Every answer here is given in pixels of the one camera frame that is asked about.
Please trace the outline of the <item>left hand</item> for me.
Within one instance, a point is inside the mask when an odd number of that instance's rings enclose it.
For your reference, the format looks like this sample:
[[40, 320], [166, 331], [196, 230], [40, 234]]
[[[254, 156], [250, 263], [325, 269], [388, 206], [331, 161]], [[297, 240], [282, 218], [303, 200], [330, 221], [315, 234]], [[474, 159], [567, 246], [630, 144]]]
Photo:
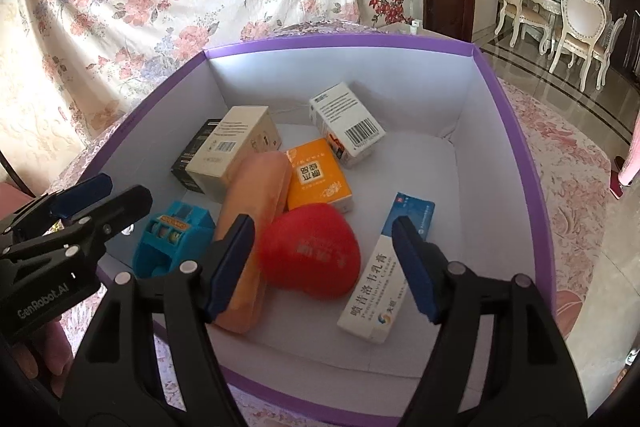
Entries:
[[35, 379], [40, 367], [50, 373], [52, 392], [61, 398], [74, 356], [72, 346], [61, 325], [61, 315], [37, 329], [27, 341], [27, 345], [17, 343], [10, 348], [11, 355], [25, 376]]

